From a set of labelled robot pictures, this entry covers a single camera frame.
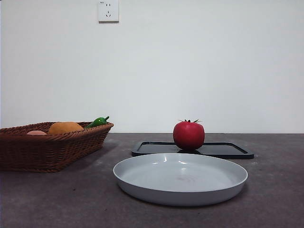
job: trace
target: round plate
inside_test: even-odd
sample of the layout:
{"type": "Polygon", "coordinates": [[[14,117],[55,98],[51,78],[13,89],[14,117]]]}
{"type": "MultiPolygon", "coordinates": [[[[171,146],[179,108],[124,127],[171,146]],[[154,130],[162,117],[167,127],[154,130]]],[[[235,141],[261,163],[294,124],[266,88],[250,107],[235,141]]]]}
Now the round plate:
{"type": "Polygon", "coordinates": [[[113,168],[126,193],[152,203],[201,206],[236,196],[247,180],[238,164],[197,154],[157,153],[123,160],[113,168]]]}

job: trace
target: brown wicker basket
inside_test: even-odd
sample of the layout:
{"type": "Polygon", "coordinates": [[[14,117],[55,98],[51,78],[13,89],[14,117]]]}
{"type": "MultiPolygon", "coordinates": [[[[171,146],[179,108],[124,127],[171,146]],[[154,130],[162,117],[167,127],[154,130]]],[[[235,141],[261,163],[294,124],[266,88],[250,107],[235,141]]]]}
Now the brown wicker basket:
{"type": "MultiPolygon", "coordinates": [[[[48,132],[55,122],[0,129],[0,170],[57,172],[100,148],[114,126],[112,123],[65,134],[33,136],[48,132]]],[[[80,122],[82,127],[90,122],[80,122]]]]}

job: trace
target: black tray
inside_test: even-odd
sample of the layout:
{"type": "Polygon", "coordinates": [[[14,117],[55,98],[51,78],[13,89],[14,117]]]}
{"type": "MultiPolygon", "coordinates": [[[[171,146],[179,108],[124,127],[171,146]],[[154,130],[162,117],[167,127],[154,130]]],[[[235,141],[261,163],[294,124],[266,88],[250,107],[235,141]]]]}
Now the black tray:
{"type": "Polygon", "coordinates": [[[174,142],[138,142],[132,150],[132,156],[151,153],[193,153],[223,159],[252,159],[255,156],[230,142],[204,142],[194,151],[181,150],[174,142]]]}

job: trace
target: tomato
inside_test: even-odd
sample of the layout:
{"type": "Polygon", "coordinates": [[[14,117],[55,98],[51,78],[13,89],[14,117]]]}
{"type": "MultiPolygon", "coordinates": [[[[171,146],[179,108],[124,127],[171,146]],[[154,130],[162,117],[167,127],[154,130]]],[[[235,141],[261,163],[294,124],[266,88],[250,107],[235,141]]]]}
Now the tomato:
{"type": "Polygon", "coordinates": [[[194,122],[183,121],[175,125],[173,140],[183,150],[196,150],[201,147],[205,140],[205,131],[202,125],[194,122]]]}

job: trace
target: countertop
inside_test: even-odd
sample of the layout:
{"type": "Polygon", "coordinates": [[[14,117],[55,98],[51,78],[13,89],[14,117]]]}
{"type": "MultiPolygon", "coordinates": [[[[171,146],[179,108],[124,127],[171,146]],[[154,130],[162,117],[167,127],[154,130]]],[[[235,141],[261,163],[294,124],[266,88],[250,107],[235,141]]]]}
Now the countertop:
{"type": "Polygon", "coordinates": [[[302,228],[304,134],[206,134],[255,153],[234,198],[204,207],[147,203],[124,193],[113,167],[138,141],[168,133],[110,133],[104,147],[57,173],[0,172],[1,228],[302,228]]]}

